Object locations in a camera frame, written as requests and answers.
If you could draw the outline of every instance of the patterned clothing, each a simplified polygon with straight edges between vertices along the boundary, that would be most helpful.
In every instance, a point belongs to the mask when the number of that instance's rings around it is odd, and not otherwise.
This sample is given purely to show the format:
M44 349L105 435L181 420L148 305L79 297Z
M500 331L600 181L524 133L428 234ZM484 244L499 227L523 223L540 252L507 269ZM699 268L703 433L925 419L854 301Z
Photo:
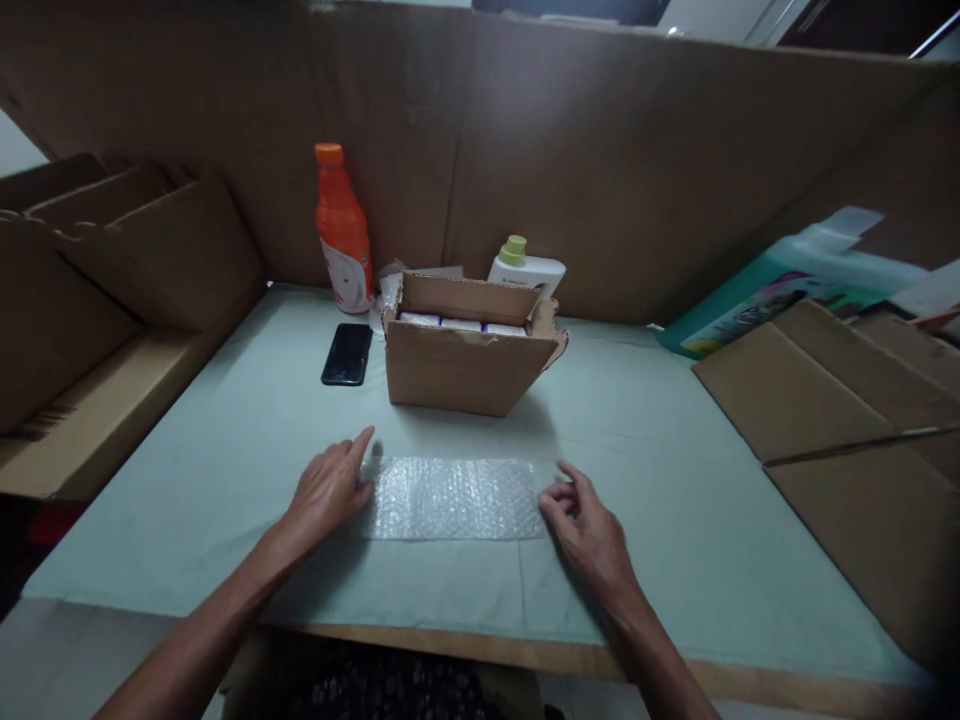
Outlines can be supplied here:
M310 682L287 704L290 720L503 720L469 665L452 658L330 643Z

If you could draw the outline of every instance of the orange bottle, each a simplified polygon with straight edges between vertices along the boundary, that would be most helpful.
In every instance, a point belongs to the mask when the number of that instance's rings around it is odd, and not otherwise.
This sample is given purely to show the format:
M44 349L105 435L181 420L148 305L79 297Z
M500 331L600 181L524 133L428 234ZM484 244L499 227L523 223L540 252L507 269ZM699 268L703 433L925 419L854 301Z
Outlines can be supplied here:
M337 305L345 313L364 313L373 305L373 269L367 218L350 186L343 148L336 143L314 147L320 166L317 230L333 283Z

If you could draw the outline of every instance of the light green tablecloth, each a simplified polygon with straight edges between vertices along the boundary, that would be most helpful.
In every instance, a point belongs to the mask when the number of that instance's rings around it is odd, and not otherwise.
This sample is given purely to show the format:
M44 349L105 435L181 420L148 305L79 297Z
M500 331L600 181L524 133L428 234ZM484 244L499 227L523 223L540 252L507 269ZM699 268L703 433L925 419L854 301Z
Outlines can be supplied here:
M688 657L844 677L920 673L893 644L690 372L641 328L562 321L566 354L506 419L390 405L384 345L361 388L325 387L321 293L275 286L24 591L189 613L280 516L310 458L377 426L385 455L563 457L626 529L640 582ZM602 642L549 539L331 540L277 622Z

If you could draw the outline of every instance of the orange bottle cap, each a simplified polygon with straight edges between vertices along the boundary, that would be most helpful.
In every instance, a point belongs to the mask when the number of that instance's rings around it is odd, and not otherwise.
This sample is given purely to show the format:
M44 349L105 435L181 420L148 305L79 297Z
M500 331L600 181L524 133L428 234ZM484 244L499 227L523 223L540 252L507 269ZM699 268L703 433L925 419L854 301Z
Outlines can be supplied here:
M343 165L343 148L337 143L317 143L313 153L320 165Z

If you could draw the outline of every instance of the green plastic container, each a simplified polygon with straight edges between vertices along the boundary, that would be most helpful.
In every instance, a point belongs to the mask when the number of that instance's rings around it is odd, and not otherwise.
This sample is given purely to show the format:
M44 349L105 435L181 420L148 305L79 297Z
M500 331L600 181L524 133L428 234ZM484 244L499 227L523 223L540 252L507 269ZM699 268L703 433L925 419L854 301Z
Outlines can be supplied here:
M929 274L923 268L850 249L882 219L872 210L846 207L778 240L660 333L660 344L700 359L801 300L847 318L922 280Z

